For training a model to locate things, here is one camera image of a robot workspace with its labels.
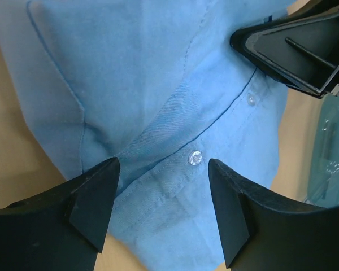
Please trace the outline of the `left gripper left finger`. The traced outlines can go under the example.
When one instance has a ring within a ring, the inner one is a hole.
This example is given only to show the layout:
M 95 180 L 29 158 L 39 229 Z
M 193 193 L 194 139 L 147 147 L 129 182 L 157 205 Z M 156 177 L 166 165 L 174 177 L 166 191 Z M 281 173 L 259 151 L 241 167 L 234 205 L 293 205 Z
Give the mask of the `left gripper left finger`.
M 117 158 L 0 208 L 0 270 L 93 270 L 119 181 Z

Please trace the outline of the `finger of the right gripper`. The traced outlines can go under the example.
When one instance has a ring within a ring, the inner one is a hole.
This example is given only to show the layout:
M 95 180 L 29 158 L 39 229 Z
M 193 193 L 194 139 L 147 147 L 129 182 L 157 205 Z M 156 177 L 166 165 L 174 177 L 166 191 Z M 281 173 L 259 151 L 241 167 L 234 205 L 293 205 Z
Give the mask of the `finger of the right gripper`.
M 239 29 L 229 43 L 292 89 L 315 98 L 339 96 L 339 7 Z

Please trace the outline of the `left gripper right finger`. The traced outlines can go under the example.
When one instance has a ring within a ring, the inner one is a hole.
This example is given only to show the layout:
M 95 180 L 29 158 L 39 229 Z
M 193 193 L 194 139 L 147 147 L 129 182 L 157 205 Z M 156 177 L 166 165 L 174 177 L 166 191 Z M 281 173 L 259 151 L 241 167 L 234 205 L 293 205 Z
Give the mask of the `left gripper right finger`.
M 208 176 L 227 268 L 339 270 L 339 205 L 289 199 L 218 159 Z

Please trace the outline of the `blue long sleeve shirt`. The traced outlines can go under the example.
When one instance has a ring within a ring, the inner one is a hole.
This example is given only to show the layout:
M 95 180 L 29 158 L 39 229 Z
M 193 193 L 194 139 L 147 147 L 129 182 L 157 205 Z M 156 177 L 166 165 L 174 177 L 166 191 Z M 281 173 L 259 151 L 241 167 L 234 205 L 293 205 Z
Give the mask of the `blue long sleeve shirt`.
M 148 270 L 224 260 L 207 167 L 270 187 L 287 87 L 229 45 L 289 1 L 0 1 L 28 128 L 66 179 L 117 157 L 109 231 Z

